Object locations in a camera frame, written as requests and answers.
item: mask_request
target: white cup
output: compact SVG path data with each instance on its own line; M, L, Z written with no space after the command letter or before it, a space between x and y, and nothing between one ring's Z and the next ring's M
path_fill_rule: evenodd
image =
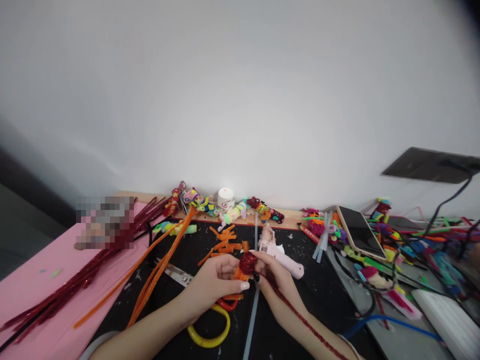
M221 213L225 214L235 207L235 192L229 187L218 190L216 206Z

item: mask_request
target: fingernail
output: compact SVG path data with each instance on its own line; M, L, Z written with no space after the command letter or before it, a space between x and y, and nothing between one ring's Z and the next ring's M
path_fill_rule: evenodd
M243 291L243 290L248 290L250 289L250 283L248 282L242 282L240 284L240 291Z

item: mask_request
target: pink surface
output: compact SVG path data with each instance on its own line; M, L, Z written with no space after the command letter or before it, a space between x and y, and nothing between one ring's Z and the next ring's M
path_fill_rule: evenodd
M135 204L137 214L145 204ZM85 224L76 224L0 282L0 325L38 304L61 287L85 266L100 250L75 250L74 244ZM79 291L52 319L37 326L20 344L11 344L0 359L75 360L82 354L93 334L122 291L121 286L108 302L78 329L73 324L95 306L131 269L147 250L148 235L135 242L104 265L92 284ZM61 273L50 275L57 269ZM14 332L0 332L0 345Z

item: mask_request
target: yellow ring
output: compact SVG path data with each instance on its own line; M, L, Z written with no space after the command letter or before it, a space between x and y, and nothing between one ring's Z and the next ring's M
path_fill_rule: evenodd
M218 345L223 343L223 341L225 340L225 338L227 337L227 335L230 331L230 316L229 316L229 313L226 312L223 308L221 308L216 303L213 304L210 309L215 310L217 313L222 314L226 319L225 330L223 330L223 332L219 336L211 338L211 339L206 339L204 337L201 337L198 334L198 332L195 330L193 325L190 325L189 327L186 328L187 331L188 331L188 334L190 335L193 342L195 344L197 344L198 346L200 346L202 348L206 348L206 349L216 348Z

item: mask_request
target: power outlet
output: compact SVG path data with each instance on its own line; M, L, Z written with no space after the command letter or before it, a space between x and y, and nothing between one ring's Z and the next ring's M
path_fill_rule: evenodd
M448 166L451 162L460 166ZM382 172L382 175L460 184L468 179L467 173L461 170L461 167L470 169L472 175L478 174L480 157L411 147Z

